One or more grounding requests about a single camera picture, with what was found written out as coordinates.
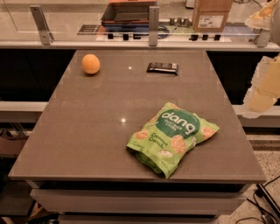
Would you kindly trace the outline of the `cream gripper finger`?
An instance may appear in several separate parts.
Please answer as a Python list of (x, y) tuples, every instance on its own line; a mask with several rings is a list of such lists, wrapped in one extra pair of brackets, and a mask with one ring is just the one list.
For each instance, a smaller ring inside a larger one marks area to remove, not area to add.
[(262, 8), (245, 20), (245, 25), (252, 29), (263, 29), (269, 31), (272, 13), (276, 4), (277, 0), (270, 0), (267, 3), (262, 3)]
[(280, 56), (263, 56), (255, 68), (251, 87), (243, 99), (245, 118), (257, 118), (280, 99)]

